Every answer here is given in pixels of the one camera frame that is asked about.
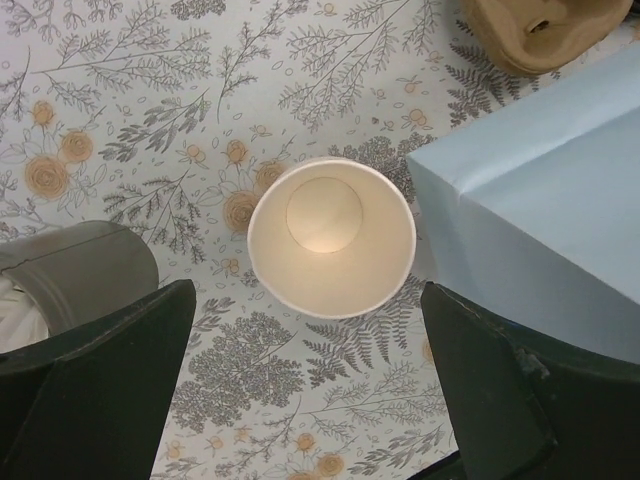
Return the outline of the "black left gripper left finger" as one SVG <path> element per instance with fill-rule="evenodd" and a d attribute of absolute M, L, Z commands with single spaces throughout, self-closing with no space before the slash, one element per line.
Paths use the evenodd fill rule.
<path fill-rule="evenodd" d="M 177 280 L 2 354 L 2 478 L 149 478 L 195 309 Z"/>

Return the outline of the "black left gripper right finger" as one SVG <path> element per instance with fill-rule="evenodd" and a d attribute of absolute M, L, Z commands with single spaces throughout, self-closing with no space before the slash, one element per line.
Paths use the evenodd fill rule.
<path fill-rule="evenodd" d="M 457 443 L 423 479 L 636 479 L 639 367 L 429 282 L 421 308 Z"/>

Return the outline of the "white paper carry bag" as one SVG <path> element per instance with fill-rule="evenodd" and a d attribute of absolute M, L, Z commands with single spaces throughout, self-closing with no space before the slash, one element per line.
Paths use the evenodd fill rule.
<path fill-rule="evenodd" d="M 516 323 L 639 359 L 639 48 L 411 153 L 437 281 Z"/>

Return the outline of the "stack of paper cups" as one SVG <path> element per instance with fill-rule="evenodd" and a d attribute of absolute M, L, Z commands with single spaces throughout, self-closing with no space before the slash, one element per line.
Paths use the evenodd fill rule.
<path fill-rule="evenodd" d="M 260 283 L 302 314 L 345 319 L 399 292 L 415 258 L 410 206 L 379 171 L 339 157 L 283 173 L 252 214 L 247 247 Z"/>

